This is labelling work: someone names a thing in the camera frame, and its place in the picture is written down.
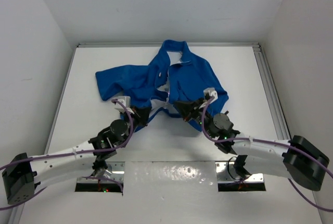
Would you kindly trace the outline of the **blue zip jacket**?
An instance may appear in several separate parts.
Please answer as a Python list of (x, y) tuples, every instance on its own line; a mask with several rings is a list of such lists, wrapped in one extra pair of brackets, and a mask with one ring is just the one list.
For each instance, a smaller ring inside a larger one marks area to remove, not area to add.
[(209, 62), (192, 53), (185, 41), (165, 40), (148, 65), (118, 66), (95, 77), (103, 101), (123, 92), (136, 107), (150, 107), (153, 100), (195, 101), (206, 88), (215, 88), (218, 99), (207, 110), (214, 116), (228, 100)]

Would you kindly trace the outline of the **metal base plate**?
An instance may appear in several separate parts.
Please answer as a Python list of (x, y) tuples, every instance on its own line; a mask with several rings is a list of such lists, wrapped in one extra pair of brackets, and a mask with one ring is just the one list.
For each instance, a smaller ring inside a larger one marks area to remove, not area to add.
[[(87, 180), (104, 180), (113, 182), (122, 182), (125, 175), (129, 175), (129, 168), (132, 163), (123, 162), (105, 162), (100, 165), (82, 160), (51, 159), (51, 160), (33, 160), (30, 161), (32, 175), (35, 183), (41, 183), (49, 186), (58, 182), (66, 181), (71, 178), (86, 178)], [(216, 166), (214, 161), (186, 161), (186, 162), (134, 162), (134, 165), (152, 165), (153, 168), (139, 168), (136, 174), (155, 175), (159, 178), (169, 178), (171, 180), (185, 181), (197, 178), (208, 173), (222, 173), (222, 176), (231, 183), (241, 183), (248, 178), (249, 175), (241, 177), (234, 172), (232, 168), (233, 162), (220, 162), (220, 166)]]

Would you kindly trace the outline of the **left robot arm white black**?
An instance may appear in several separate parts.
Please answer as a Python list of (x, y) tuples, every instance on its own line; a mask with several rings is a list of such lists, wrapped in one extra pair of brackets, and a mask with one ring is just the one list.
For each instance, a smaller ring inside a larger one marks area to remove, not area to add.
[(127, 145), (138, 127), (148, 123), (151, 107), (128, 108), (96, 137), (79, 145), (47, 155), (16, 155), (1, 168), (8, 208), (30, 200), (36, 190), (71, 178), (96, 176), (107, 169), (106, 160)]

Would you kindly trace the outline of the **aluminium frame rail right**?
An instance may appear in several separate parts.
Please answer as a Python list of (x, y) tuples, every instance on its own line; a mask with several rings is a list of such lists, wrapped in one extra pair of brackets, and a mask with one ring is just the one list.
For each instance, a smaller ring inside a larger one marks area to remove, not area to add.
[(271, 74), (271, 70), (263, 48), (260, 44), (255, 44), (253, 46), (253, 52), (265, 90), (277, 137), (279, 140), (290, 140), (290, 131), (286, 123), (286, 118), (280, 104), (280, 100), (273, 81), (273, 76)]

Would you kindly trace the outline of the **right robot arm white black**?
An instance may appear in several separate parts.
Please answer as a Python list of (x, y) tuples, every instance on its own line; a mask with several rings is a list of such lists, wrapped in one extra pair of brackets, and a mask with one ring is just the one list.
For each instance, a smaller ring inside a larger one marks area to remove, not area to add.
[(320, 191), (329, 158), (306, 138), (295, 135), (290, 140), (260, 140), (233, 128), (226, 113), (211, 115), (210, 99), (176, 101), (183, 120), (193, 120), (207, 139), (225, 154), (236, 155), (230, 175), (246, 178), (255, 173), (293, 180), (312, 191)]

